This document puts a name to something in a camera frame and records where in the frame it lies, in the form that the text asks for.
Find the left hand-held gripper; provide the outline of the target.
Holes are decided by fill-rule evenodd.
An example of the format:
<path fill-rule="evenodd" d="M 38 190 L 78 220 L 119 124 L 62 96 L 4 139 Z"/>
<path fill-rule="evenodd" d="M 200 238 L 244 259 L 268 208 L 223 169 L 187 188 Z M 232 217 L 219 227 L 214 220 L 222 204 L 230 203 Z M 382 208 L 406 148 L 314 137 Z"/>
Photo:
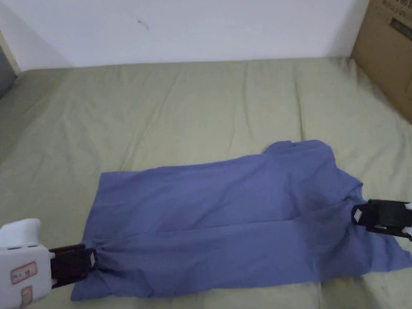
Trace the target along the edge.
<path fill-rule="evenodd" d="M 0 309 L 27 309 L 97 267 L 95 249 L 78 244 L 48 250 L 38 240 L 39 230 L 36 218 L 0 228 Z"/>

